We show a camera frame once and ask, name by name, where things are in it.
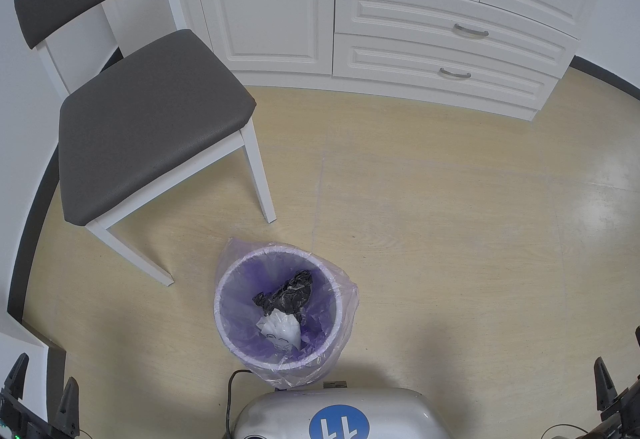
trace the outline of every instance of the trash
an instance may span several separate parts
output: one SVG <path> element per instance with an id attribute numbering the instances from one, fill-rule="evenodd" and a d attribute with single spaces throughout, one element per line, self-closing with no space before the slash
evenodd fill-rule
<path id="1" fill-rule="evenodd" d="M 256 325 L 278 350 L 289 351 L 293 347 L 300 350 L 300 322 L 292 314 L 274 309 L 268 316 L 260 318 Z"/>
<path id="2" fill-rule="evenodd" d="M 302 275 L 301 281 L 296 279 L 300 272 L 309 273 L 310 285 Z M 302 297 L 301 282 L 306 288 Z M 276 347 L 263 334 L 266 322 L 260 331 L 257 324 L 265 309 L 253 301 L 260 293 L 264 300 L 259 301 L 270 303 L 267 309 L 274 304 L 268 315 L 300 309 L 300 348 Z M 278 389 L 309 384 L 329 373 L 351 335 L 357 307 L 358 287 L 347 274 L 292 245 L 231 238 L 218 259 L 213 310 L 220 338 L 247 368 Z M 291 341 L 284 334 L 267 334 Z"/>
<path id="3" fill-rule="evenodd" d="M 300 270 L 274 293 L 268 295 L 263 292 L 258 293 L 253 297 L 253 302 L 263 309 L 265 315 L 270 315 L 274 309 L 279 309 L 287 315 L 294 315 L 300 323 L 300 311 L 306 306 L 310 295 L 311 271 Z"/>

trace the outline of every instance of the chair seat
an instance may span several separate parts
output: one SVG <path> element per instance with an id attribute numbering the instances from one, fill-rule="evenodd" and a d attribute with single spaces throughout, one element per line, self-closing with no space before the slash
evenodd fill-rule
<path id="1" fill-rule="evenodd" d="M 191 30 L 132 53 L 62 104 L 65 219 L 86 225 L 240 130 L 254 108 L 251 94 Z"/>

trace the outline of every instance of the drawer handle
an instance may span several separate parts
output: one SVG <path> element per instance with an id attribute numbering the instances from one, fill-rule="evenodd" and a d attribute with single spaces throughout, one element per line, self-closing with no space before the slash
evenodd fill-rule
<path id="1" fill-rule="evenodd" d="M 480 37 L 487 37 L 489 35 L 489 31 L 485 30 L 484 32 L 480 32 L 480 30 L 473 30 L 471 28 L 465 28 L 463 26 L 458 25 L 457 23 L 453 25 L 453 28 L 460 30 L 460 32 L 464 32 L 465 34 L 471 35 L 479 35 Z"/>
<path id="2" fill-rule="evenodd" d="M 447 71 L 444 67 L 440 68 L 440 72 L 443 75 L 455 76 L 456 78 L 471 78 L 471 73 L 466 73 L 464 75 L 460 75 L 460 73 L 452 73 L 451 71 Z"/>

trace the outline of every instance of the black cable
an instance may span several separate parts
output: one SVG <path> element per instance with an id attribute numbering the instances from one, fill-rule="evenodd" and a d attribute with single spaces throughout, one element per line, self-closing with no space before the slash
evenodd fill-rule
<path id="1" fill-rule="evenodd" d="M 229 414 L 231 414 L 231 382 L 234 381 L 234 377 L 238 375 L 238 373 L 253 373 L 251 370 L 236 370 L 231 373 L 231 377 L 229 377 L 229 386 L 227 389 L 227 439 L 233 439 L 231 437 L 231 429 L 229 428 Z"/>
<path id="2" fill-rule="evenodd" d="M 540 439 L 542 439 L 542 437 L 545 436 L 545 434 L 547 432 L 549 432 L 549 430 L 551 430 L 551 428 L 556 428 L 556 427 L 572 427 L 572 428 L 577 428 L 578 430 L 583 431 L 585 434 L 588 434 L 587 430 L 585 430 L 582 427 L 578 427 L 576 425 L 571 425 L 569 423 L 558 423 L 557 425 L 552 425 L 551 427 L 549 427 L 547 430 L 545 430 L 544 432 L 542 432 L 542 435 L 540 435 Z"/>

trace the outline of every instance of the blue circle logo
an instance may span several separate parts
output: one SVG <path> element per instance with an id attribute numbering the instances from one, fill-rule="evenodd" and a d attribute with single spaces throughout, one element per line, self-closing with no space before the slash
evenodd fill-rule
<path id="1" fill-rule="evenodd" d="M 309 423 L 311 439 L 367 439 L 369 420 L 350 405 L 331 405 L 320 409 Z"/>

